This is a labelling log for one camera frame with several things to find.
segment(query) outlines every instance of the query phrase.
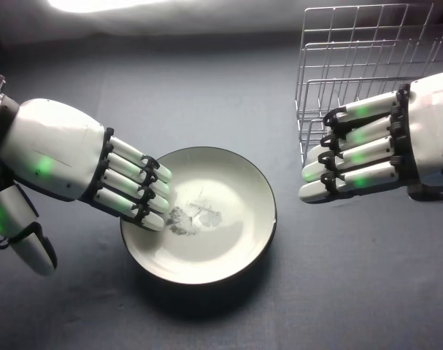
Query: white plate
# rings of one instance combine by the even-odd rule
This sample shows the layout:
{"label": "white plate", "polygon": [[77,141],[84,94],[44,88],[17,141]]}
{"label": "white plate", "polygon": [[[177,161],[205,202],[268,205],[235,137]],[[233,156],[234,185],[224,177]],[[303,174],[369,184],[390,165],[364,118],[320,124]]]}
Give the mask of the white plate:
{"label": "white plate", "polygon": [[244,270],[269,246],[277,210],[265,176],[236,153],[194,147],[158,160],[173,174],[161,232],[123,220],[132,257],[153,275],[180,284],[209,284]]}

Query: metal wire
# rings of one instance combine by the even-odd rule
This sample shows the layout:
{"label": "metal wire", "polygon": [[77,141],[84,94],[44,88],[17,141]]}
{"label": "metal wire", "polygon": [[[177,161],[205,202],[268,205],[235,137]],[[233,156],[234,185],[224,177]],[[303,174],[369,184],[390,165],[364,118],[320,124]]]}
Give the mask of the metal wire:
{"label": "metal wire", "polygon": [[296,84],[302,164],[326,135],[330,109],[441,72],[443,5],[306,9]]}

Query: white robotic hand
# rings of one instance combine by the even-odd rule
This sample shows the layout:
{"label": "white robotic hand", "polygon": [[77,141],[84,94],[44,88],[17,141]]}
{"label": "white robotic hand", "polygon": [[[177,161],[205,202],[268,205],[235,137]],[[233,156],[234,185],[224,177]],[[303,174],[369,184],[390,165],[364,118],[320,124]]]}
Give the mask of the white robotic hand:
{"label": "white robotic hand", "polygon": [[163,229],[158,214],[169,212],[167,168],[73,107],[45,99],[18,105],[1,93],[4,82],[0,76],[0,249],[11,246],[42,275],[57,266],[36,209],[15,182]]}
{"label": "white robotic hand", "polygon": [[443,73],[331,110],[323,123],[330,132],[302,169],[304,202],[404,185],[443,198]]}

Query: back of robotic hand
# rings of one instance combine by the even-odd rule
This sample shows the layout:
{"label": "back of robotic hand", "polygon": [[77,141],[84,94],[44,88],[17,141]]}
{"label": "back of robotic hand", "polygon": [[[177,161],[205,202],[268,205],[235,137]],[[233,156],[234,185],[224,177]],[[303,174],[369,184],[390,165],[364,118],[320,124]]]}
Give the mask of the back of robotic hand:
{"label": "back of robotic hand", "polygon": [[162,230],[171,172],[114,136],[93,118],[58,102],[21,105],[1,93],[0,249],[35,272],[52,273],[54,249],[19,182],[62,201],[79,200],[147,230]]}
{"label": "back of robotic hand", "polygon": [[304,202],[404,185],[443,194],[443,73],[331,110],[323,124],[302,169]]}

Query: wire rack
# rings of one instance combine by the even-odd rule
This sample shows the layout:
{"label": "wire rack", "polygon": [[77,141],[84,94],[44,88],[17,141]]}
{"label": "wire rack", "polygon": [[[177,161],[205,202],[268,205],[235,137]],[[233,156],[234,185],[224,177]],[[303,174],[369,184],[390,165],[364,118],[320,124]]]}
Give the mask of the wire rack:
{"label": "wire rack", "polygon": [[306,9],[296,84],[302,165],[327,133],[328,110],[440,72],[443,4]]}

